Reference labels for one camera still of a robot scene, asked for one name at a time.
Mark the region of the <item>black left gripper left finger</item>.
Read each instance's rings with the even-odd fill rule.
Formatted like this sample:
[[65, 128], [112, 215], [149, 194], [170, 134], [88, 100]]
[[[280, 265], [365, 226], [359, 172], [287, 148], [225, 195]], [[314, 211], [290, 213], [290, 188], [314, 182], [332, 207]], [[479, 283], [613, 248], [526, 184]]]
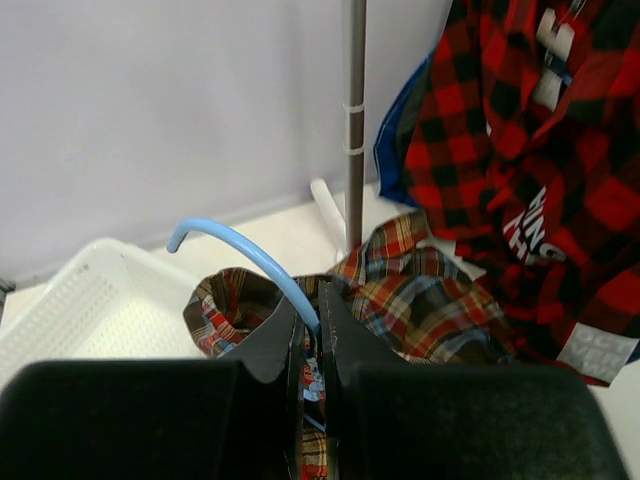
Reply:
[[220, 359], [52, 360], [1, 391], [5, 479], [298, 479], [291, 303]]

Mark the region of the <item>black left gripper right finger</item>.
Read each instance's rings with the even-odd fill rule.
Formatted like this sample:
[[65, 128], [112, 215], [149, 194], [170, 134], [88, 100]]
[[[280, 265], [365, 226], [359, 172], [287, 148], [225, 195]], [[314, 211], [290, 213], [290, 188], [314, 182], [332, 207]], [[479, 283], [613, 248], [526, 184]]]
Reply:
[[332, 479], [624, 479], [600, 407], [573, 373], [412, 364], [322, 283]]

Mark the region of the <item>brown multicolour plaid shirt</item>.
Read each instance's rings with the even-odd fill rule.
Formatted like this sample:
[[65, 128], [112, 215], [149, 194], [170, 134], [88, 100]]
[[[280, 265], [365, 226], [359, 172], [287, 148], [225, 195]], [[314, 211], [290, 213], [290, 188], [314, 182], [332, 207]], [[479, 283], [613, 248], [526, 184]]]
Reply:
[[[429, 236], [424, 213], [400, 215], [327, 272], [295, 282], [313, 307], [321, 283], [333, 283], [356, 321], [409, 363], [512, 362], [515, 349], [497, 301]], [[274, 281], [226, 268], [200, 281], [183, 318], [196, 347], [217, 358], [264, 323], [282, 296]]]

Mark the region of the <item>red black checked shirt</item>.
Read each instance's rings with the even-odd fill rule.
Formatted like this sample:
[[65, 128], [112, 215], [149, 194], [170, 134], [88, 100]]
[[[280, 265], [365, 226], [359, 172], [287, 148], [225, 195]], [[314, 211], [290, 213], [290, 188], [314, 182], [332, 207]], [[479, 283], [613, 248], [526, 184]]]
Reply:
[[639, 5], [569, 18], [569, 87], [544, 65], [572, 1], [455, 1], [404, 184], [483, 270], [518, 356], [610, 384], [639, 356]]

